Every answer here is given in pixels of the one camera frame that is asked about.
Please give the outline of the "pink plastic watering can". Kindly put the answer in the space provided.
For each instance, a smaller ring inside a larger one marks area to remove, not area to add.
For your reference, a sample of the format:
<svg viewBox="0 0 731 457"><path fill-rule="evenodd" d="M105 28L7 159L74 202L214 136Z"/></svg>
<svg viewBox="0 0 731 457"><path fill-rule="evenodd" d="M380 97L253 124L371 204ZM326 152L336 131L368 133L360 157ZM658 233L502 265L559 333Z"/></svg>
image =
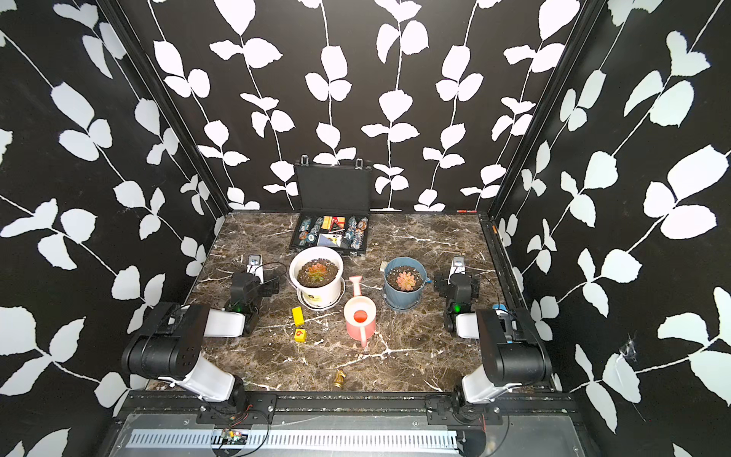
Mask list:
<svg viewBox="0 0 731 457"><path fill-rule="evenodd" d="M351 276L350 283L353 287L353 296L344 306L344 318L346 319L346 331L353 339L361 343L366 352L369 346L369 339L376 331L377 310L375 303L361 292L362 276Z"/></svg>

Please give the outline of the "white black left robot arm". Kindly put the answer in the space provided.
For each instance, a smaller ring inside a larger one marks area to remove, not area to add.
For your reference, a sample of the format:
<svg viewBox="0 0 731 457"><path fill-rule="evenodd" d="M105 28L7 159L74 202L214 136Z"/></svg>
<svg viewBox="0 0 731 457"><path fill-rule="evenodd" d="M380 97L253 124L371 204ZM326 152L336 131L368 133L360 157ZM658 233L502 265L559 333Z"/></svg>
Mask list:
<svg viewBox="0 0 731 457"><path fill-rule="evenodd" d="M122 369L147 379L170 382L209 403L245 409L247 392L240 377L219 369L202 354L206 338L248 337L260 317L264 298L279 292L280 276L250 268L232 276L224 310L208 305L158 305L145 318L121 356Z"/></svg>

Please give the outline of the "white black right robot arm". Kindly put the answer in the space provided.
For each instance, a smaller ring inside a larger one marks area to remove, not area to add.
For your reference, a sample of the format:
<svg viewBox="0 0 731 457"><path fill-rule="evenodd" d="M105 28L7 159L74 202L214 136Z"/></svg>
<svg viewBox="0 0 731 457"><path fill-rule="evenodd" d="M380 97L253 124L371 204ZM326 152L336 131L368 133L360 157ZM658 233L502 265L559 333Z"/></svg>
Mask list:
<svg viewBox="0 0 731 457"><path fill-rule="evenodd" d="M438 274L434 289L445 298L445 329L479 343L481 365L464 376L453 394L456 405L485 405L516 388L540 385L553 373L546 346L526 310L496 305L472 308L479 281L464 272Z"/></svg>

